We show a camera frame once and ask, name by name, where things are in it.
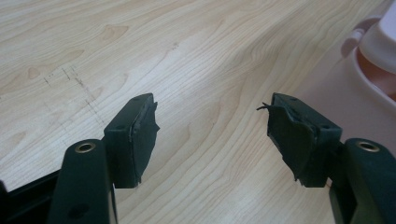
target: wooden table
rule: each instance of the wooden table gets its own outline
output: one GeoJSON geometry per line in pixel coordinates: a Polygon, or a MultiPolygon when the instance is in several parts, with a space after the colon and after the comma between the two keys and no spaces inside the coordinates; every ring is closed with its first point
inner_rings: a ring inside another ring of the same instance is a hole
{"type": "Polygon", "coordinates": [[[293,94],[380,1],[1,1],[0,177],[15,189],[153,92],[161,126],[121,223],[332,223],[255,109],[293,94]]]}

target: metal grommet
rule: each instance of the metal grommet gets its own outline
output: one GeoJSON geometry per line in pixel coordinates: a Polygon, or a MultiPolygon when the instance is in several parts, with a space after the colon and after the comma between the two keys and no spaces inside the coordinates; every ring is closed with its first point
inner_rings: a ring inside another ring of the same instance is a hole
{"type": "Polygon", "coordinates": [[[76,152],[77,153],[86,153],[86,152],[93,150],[94,148],[96,148],[96,144],[94,144],[92,142],[81,143],[78,146],[76,146],[76,152]]]}
{"type": "Polygon", "coordinates": [[[368,142],[360,141],[360,142],[357,142],[356,145],[359,148],[361,148],[363,150],[366,150],[366,151],[369,151],[369,152],[378,152],[379,151],[379,147],[377,147],[377,146],[375,146],[375,145],[373,145],[371,143],[368,143],[368,142]]]}

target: wood grain surface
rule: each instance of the wood grain surface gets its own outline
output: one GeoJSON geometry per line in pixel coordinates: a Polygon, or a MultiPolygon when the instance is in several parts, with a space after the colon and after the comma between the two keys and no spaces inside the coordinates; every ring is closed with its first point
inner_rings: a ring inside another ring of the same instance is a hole
{"type": "Polygon", "coordinates": [[[120,223],[333,223],[266,136],[293,94],[381,1],[0,1],[0,178],[15,189],[153,92],[161,127],[120,223]]]}

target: light wood tabletop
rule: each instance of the light wood tabletop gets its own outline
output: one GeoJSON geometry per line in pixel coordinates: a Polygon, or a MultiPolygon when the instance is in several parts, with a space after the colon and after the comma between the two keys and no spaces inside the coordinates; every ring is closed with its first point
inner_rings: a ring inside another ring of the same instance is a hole
{"type": "Polygon", "coordinates": [[[141,185],[116,190],[120,223],[333,223],[329,189],[293,180],[256,108],[380,3],[1,1],[0,178],[59,169],[152,92],[161,129],[141,185]]]}

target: pink object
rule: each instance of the pink object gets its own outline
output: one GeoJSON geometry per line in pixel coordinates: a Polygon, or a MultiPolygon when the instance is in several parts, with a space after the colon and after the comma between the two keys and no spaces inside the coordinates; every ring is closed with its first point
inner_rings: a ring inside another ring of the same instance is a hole
{"type": "Polygon", "coordinates": [[[295,95],[342,127],[342,141],[370,139],[396,156],[396,2],[327,52],[295,95]]]}

